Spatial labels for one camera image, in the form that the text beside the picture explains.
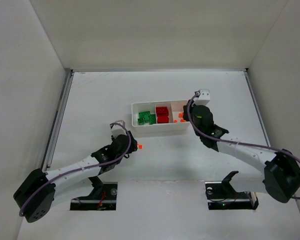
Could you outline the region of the orange lego bricks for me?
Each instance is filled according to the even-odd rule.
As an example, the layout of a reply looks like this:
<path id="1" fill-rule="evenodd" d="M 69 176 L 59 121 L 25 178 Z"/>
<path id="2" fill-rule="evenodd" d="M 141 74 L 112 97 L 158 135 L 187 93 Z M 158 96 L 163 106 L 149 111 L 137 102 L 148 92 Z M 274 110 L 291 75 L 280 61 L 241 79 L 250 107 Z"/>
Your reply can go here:
<path id="1" fill-rule="evenodd" d="M 184 113 L 183 112 L 176 112 L 174 111 L 172 113 L 173 115 L 173 122 L 174 123 L 184 123 L 186 120 L 184 120 Z"/>

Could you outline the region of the green lego brick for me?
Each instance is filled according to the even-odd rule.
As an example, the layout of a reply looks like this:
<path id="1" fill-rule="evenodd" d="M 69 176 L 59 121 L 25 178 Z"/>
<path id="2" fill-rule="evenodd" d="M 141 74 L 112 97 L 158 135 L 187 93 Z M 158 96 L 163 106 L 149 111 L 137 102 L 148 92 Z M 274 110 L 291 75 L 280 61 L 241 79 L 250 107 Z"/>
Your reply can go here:
<path id="1" fill-rule="evenodd" d="M 151 115 L 150 111 L 142 111 L 138 113 L 139 118 L 148 119 Z"/>

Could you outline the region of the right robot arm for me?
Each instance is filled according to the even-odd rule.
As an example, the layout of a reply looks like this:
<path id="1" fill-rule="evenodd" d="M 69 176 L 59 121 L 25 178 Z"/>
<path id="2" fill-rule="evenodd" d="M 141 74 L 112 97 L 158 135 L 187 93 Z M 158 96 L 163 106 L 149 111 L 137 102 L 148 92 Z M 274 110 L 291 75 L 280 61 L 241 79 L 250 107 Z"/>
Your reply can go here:
<path id="1" fill-rule="evenodd" d="M 260 144 L 247 143 L 214 123 L 213 114 L 205 105 L 198 105 L 190 99 L 183 107 L 183 117 L 190 122 L 194 133 L 202 144 L 218 153 L 232 156 L 261 173 L 261 179 L 248 179 L 244 184 L 234 186 L 232 171 L 223 179 L 224 190 L 267 193 L 280 203 L 295 199 L 300 188 L 300 160 L 285 149 L 277 149 Z"/>

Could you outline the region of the red lego block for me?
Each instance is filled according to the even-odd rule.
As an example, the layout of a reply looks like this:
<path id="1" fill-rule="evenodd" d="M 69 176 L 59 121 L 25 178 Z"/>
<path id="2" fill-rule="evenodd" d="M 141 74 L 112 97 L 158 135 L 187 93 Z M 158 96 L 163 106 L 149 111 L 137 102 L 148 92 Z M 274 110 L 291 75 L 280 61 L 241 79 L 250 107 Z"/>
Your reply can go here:
<path id="1" fill-rule="evenodd" d="M 166 106 L 156 106 L 155 112 L 157 116 L 168 116 L 169 109 Z"/>

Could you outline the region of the red curved lego piece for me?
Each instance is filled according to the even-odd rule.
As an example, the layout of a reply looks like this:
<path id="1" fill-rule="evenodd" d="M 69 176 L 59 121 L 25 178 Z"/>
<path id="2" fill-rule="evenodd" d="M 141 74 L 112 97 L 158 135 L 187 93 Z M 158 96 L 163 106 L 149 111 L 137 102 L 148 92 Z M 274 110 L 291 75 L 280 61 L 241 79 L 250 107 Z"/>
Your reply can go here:
<path id="1" fill-rule="evenodd" d="M 158 124 L 167 124 L 170 122 L 168 115 L 160 115 L 157 117 L 157 123 Z"/>

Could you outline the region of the white three-compartment container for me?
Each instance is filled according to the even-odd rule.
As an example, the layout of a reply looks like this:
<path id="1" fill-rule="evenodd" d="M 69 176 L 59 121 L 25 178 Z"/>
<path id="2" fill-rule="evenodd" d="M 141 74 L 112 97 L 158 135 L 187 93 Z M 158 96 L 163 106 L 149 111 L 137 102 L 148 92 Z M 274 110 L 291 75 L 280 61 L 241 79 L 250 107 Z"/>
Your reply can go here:
<path id="1" fill-rule="evenodd" d="M 138 102 L 131 105 L 132 126 L 142 134 L 185 131 L 186 100 Z"/>

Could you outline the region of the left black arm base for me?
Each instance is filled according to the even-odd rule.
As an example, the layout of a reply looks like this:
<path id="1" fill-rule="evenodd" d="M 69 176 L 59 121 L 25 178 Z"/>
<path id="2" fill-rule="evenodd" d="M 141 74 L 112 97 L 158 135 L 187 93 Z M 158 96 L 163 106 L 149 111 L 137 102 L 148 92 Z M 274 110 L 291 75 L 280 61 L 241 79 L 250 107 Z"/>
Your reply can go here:
<path id="1" fill-rule="evenodd" d="M 115 211 L 118 182 L 102 182 L 99 177 L 88 178 L 88 194 L 73 198 L 70 211 Z"/>

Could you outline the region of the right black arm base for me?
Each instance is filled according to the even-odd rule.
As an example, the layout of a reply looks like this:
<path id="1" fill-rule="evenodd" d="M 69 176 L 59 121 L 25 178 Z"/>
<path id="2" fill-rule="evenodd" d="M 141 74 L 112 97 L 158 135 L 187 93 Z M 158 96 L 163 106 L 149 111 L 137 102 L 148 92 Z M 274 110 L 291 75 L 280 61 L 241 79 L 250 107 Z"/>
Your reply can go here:
<path id="1" fill-rule="evenodd" d="M 238 171 L 231 171 L 221 181 L 206 181 L 205 196 L 209 210 L 253 210 L 259 206 L 259 200 L 254 192 L 236 191 L 231 181 Z"/>

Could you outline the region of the green lego pieces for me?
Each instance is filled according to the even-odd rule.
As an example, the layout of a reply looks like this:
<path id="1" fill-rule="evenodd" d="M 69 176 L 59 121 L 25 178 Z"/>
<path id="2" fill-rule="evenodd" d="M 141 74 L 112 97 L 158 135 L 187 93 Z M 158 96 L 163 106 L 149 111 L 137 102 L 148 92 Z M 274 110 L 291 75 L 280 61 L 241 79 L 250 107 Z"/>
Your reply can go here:
<path id="1" fill-rule="evenodd" d="M 149 116 L 149 118 L 138 118 L 137 119 L 137 122 L 139 125 L 144 125 L 144 124 L 150 124 L 150 125 L 153 125 L 153 124 L 156 124 L 157 121 L 156 121 L 156 115 L 155 114 L 151 114 Z"/>

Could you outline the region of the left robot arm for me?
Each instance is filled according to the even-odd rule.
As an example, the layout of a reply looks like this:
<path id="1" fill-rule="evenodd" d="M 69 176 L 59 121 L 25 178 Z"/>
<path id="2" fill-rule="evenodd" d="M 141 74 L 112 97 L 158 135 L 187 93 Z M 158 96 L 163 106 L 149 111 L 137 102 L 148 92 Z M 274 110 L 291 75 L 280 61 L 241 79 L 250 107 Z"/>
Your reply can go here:
<path id="1" fill-rule="evenodd" d="M 75 199 L 79 190 L 87 187 L 88 183 L 96 189 L 98 176 L 114 169 L 122 159 L 129 158 L 138 149 L 138 142 L 131 131 L 111 140 L 111 144 L 66 167 L 49 171 L 32 170 L 13 194 L 19 216 L 28 223 L 36 222 L 66 194 Z"/>

